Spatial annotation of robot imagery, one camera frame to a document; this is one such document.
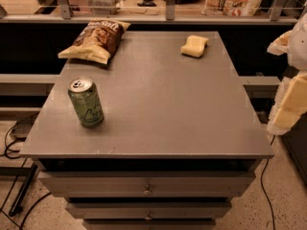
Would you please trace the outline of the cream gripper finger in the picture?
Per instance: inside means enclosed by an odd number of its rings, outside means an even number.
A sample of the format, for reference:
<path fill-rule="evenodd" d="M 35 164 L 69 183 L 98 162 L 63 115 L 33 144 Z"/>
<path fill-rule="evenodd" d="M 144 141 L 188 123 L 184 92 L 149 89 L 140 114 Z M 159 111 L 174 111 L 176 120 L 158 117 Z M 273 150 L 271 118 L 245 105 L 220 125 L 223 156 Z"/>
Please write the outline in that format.
<path fill-rule="evenodd" d="M 292 30 L 289 30 L 288 32 L 282 34 L 269 45 L 267 52 L 276 56 L 287 54 L 289 52 L 289 42 L 291 34 Z"/>
<path fill-rule="evenodd" d="M 307 72 L 299 72 L 291 79 L 284 77 L 277 88 L 267 131 L 272 135 L 283 135 L 290 131 L 306 112 Z"/>

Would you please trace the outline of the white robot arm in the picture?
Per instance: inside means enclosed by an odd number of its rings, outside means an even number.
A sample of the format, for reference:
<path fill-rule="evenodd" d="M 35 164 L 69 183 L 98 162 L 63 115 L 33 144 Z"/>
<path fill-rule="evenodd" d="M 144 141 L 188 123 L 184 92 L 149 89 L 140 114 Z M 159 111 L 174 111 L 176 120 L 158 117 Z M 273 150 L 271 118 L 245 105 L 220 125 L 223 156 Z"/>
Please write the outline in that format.
<path fill-rule="evenodd" d="M 277 56 L 286 54 L 288 64 L 298 71 L 294 77 L 284 77 L 279 83 L 269 115 L 267 131 L 283 135 L 307 112 L 307 14 L 272 42 L 267 52 Z"/>

